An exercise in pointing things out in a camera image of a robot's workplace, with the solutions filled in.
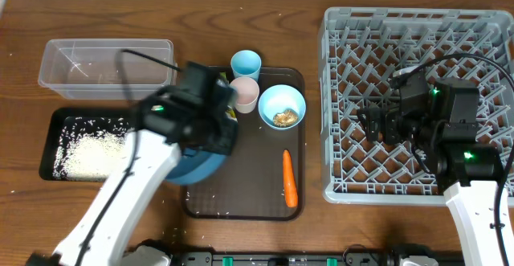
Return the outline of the dark blue plate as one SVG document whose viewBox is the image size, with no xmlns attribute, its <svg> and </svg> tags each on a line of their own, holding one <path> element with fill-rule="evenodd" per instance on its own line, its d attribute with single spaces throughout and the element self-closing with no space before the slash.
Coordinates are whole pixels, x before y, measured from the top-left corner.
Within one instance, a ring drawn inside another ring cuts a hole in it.
<svg viewBox="0 0 514 266">
<path fill-rule="evenodd" d="M 185 149 L 180 162 L 165 180 L 181 186 L 195 184 L 211 176 L 225 159 L 226 155 Z"/>
</svg>

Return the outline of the light blue small bowl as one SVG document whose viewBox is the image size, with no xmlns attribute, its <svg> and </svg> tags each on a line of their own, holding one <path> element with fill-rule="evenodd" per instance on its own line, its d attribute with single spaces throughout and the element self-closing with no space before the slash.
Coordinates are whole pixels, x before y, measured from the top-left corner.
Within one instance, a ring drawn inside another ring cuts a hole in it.
<svg viewBox="0 0 514 266">
<path fill-rule="evenodd" d="M 295 111 L 299 120 L 295 125 L 287 128 L 274 126 L 273 117 L 286 109 Z M 307 105 L 303 94 L 299 89 L 286 84 L 273 85 L 266 89 L 258 100 L 258 114 L 260 120 L 269 128 L 279 131 L 289 130 L 299 125 L 306 114 Z"/>
</svg>

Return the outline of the brown food scraps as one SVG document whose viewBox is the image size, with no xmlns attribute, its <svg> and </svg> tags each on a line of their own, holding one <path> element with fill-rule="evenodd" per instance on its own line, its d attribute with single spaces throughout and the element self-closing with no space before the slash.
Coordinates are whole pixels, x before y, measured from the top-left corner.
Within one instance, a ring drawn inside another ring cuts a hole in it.
<svg viewBox="0 0 514 266">
<path fill-rule="evenodd" d="M 286 109 L 282 113 L 274 115 L 273 124 L 279 128 L 287 128 L 295 125 L 298 120 L 299 116 L 295 111 Z"/>
</svg>

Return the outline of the orange carrot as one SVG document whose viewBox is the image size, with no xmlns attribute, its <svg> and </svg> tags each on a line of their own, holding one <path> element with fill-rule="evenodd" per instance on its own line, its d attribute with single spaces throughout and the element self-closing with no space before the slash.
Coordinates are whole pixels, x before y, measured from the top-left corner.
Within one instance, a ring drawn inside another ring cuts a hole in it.
<svg viewBox="0 0 514 266">
<path fill-rule="evenodd" d="M 296 189 L 292 157 L 287 149 L 283 152 L 283 181 L 286 205 L 288 207 L 297 207 L 299 199 Z"/>
</svg>

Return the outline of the white rice pile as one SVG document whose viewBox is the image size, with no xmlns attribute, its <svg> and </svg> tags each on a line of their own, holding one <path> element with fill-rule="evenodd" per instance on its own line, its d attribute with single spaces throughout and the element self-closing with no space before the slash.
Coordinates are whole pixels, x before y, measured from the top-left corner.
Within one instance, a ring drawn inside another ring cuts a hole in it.
<svg viewBox="0 0 514 266">
<path fill-rule="evenodd" d="M 53 178 L 105 180 L 122 159 L 129 129 L 131 126 L 123 117 L 66 118 L 52 162 Z"/>
</svg>

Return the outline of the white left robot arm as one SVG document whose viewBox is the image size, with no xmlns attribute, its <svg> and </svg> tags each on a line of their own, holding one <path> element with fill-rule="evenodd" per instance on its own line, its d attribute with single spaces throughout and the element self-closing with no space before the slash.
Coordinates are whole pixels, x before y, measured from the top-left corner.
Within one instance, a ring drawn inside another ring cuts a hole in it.
<svg viewBox="0 0 514 266">
<path fill-rule="evenodd" d="M 189 62 L 182 80 L 135 101 L 124 69 L 115 65 L 131 104 L 134 130 L 127 134 L 118 169 L 111 172 L 88 211 L 50 256 L 37 252 L 28 265 L 118 265 L 151 198 L 175 169 L 184 149 L 231 154 L 238 123 L 227 113 L 237 92 L 209 67 Z"/>
</svg>

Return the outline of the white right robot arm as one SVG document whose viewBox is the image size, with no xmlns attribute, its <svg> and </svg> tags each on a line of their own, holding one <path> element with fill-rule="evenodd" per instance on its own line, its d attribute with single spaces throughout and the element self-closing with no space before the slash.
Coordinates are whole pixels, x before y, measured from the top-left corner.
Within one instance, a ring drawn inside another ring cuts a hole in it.
<svg viewBox="0 0 514 266">
<path fill-rule="evenodd" d="M 363 108 L 358 120 L 369 141 L 408 141 L 418 164 L 436 178 L 467 265 L 511 265 L 513 231 L 505 189 L 513 160 L 502 162 L 494 145 L 476 140 L 480 92 L 455 77 L 429 83 L 421 68 L 402 69 L 391 86 L 398 106 Z"/>
</svg>

